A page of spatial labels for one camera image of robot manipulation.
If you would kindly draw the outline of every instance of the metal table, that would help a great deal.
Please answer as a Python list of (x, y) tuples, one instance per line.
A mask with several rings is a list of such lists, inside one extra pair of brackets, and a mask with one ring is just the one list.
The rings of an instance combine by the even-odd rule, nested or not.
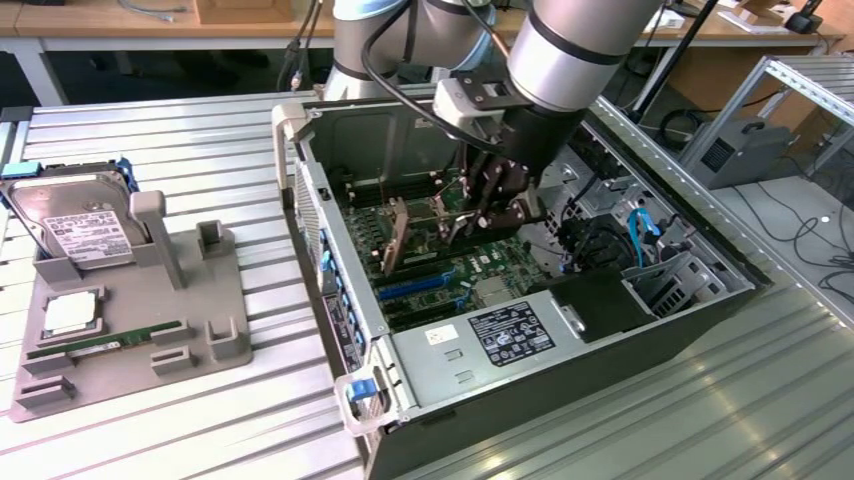
[[(270, 111), (288, 95), (36, 110), (16, 152), (42, 162), (122, 153), (168, 197), (170, 231), (219, 218), (239, 243), (252, 362), (24, 424), (8, 409), (35, 272), (0, 213), (0, 472), (6, 478), (359, 479), (278, 199)], [(8, 130), (10, 124), (0, 127)]]
[[(203, 218), (235, 228), (256, 350), (246, 367), (31, 423), (0, 417), (0, 472), (362, 478), (276, 203), (268, 110), (286, 99), (299, 101), (256, 95), (44, 108), (20, 125), (10, 149), (28, 159), (99, 159), (116, 151), (131, 158), (143, 188), (170, 195), (174, 231)], [(726, 223), (725, 204), (617, 109), (599, 101), (594, 112), (775, 287), (673, 361), (406, 478), (848, 478), (854, 334), (757, 249), (754, 234)], [(32, 243), (18, 222), (3, 228), (0, 409), (11, 399), (34, 275)]]

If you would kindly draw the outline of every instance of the motherboard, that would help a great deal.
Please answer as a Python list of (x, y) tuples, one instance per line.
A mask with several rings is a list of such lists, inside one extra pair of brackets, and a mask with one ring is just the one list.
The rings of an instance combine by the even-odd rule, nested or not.
[[(395, 331), (513, 300), (547, 279), (530, 244), (515, 236), (449, 245), (442, 220), (465, 213), (463, 203), (462, 188), (450, 185), (434, 196), (343, 208), (347, 230)], [(408, 220), (403, 238), (395, 231), (400, 212)], [(398, 241), (396, 266), (390, 271), (387, 247)]]

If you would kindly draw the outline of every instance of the robotic arm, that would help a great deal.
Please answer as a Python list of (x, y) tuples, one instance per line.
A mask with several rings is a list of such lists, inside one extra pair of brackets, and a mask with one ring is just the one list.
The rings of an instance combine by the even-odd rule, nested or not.
[[(327, 98), (330, 93), (378, 96), (382, 86), (380, 95), (390, 93), (461, 140), (457, 166), (470, 213), (447, 232), (449, 243), (477, 228), (517, 229), (542, 219), (534, 194), (541, 174), (662, 0), (535, 0), (503, 75), (461, 72), (442, 80), (431, 112), (394, 87), (391, 77), (402, 62), (474, 67), (490, 37), (463, 1), (339, 0), (336, 69), (327, 85)], [(494, 16), (489, 0), (469, 1), (482, 18)], [(374, 14), (347, 17), (356, 4), (370, 4)]]

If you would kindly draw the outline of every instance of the hard drive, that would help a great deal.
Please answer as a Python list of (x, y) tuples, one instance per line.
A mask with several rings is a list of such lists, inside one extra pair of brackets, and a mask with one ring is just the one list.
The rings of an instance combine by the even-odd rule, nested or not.
[(36, 162), (8, 164), (0, 175), (2, 199), (43, 257), (68, 257), (82, 270), (131, 263), (131, 247), (150, 242), (131, 217), (135, 190), (127, 160), (46, 169)]

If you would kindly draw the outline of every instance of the power supply label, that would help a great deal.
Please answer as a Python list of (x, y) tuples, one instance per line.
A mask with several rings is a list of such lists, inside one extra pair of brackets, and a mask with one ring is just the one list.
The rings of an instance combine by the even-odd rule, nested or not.
[(469, 323), (497, 367), (510, 365), (555, 346), (529, 302), (478, 315), (469, 319)]
[(75, 262), (131, 253), (131, 243), (112, 210), (46, 218), (44, 223)]

